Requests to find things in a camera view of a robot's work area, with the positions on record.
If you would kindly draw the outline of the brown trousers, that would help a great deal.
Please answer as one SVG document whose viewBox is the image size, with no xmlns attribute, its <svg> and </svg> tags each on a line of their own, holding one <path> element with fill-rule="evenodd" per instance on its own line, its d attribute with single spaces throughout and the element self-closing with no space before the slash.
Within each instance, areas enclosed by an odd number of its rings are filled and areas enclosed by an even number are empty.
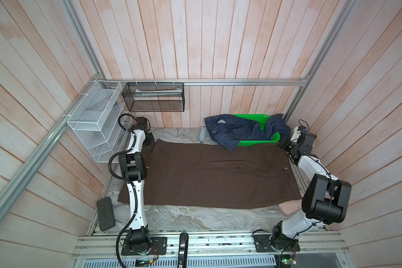
<svg viewBox="0 0 402 268">
<path fill-rule="evenodd" d="M 254 209 L 301 199 L 288 156 L 276 144 L 230 151 L 157 140 L 142 157 L 146 205 Z"/>
</svg>

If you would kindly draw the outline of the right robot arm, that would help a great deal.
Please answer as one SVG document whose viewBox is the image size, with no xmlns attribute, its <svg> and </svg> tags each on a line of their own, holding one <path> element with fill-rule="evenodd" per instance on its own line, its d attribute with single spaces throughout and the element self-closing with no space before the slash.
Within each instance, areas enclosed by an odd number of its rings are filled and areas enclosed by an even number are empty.
<svg viewBox="0 0 402 268">
<path fill-rule="evenodd" d="M 288 220 L 274 226 L 269 240 L 275 251 L 285 251 L 297 245 L 308 231 L 346 217 L 352 186 L 330 173 L 320 159 L 312 154 L 316 135 L 308 127 L 298 126 L 291 138 L 281 144 L 290 161 L 310 179 L 301 200 L 301 209 Z"/>
</svg>

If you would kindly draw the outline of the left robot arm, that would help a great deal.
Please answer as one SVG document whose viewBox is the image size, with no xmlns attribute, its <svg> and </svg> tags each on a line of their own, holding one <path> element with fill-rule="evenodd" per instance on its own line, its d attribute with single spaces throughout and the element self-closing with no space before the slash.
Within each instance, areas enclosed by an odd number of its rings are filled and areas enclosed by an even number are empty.
<svg viewBox="0 0 402 268">
<path fill-rule="evenodd" d="M 142 157 L 142 148 L 148 136 L 149 121 L 123 113 L 117 123 L 129 134 L 128 148 L 111 156 L 108 168 L 111 175 L 124 181 L 129 196 L 130 220 L 119 233 L 125 234 L 123 245 L 141 251 L 151 247 L 150 232 L 144 211 L 144 186 L 147 167 Z"/>
</svg>

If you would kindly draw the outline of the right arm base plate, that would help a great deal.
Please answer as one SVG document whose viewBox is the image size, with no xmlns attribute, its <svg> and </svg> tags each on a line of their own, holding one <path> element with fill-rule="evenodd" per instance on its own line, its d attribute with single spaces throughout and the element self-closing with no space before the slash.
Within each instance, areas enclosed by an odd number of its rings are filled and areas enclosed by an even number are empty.
<svg viewBox="0 0 402 268">
<path fill-rule="evenodd" d="M 278 252 L 281 253 L 283 249 L 277 250 L 271 246 L 270 235 L 267 233 L 255 233 L 252 235 L 256 252 Z M 299 243 L 296 243 L 294 247 L 288 247 L 284 252 L 299 252 L 301 250 Z"/>
</svg>

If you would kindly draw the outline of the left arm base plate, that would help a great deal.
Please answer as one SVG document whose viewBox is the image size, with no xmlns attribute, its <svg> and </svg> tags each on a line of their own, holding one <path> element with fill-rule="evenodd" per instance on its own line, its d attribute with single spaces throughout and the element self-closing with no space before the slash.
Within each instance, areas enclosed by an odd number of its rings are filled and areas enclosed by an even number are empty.
<svg viewBox="0 0 402 268">
<path fill-rule="evenodd" d="M 122 256 L 137 256 L 137 257 L 145 257 L 145 256 L 154 256 L 157 255 L 165 255 L 167 248 L 168 239 L 166 237 L 152 237 L 150 239 L 150 246 L 146 243 L 143 244 L 133 244 L 129 245 L 126 240 L 124 240 L 123 247 L 121 250 Z"/>
</svg>

